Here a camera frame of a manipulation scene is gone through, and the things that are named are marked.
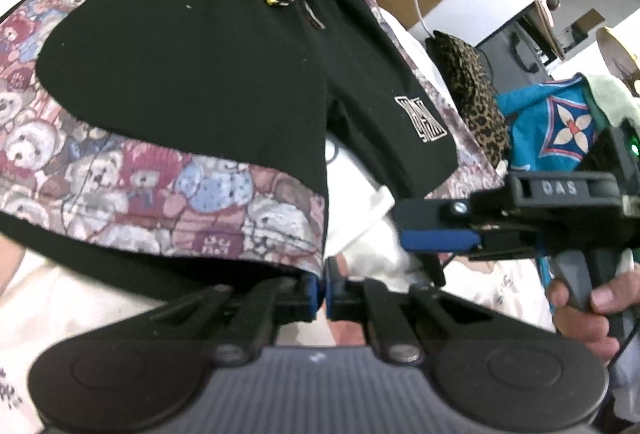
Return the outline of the person right hand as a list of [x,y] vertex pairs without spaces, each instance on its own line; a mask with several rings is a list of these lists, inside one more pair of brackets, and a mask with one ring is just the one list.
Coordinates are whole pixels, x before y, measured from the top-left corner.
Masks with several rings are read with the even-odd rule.
[[620,341],[610,336],[608,315],[639,304],[639,264],[594,289],[589,312],[581,312],[568,304],[570,292],[562,281],[552,280],[546,295],[554,308],[556,330],[562,336],[582,342],[607,365],[620,350]]

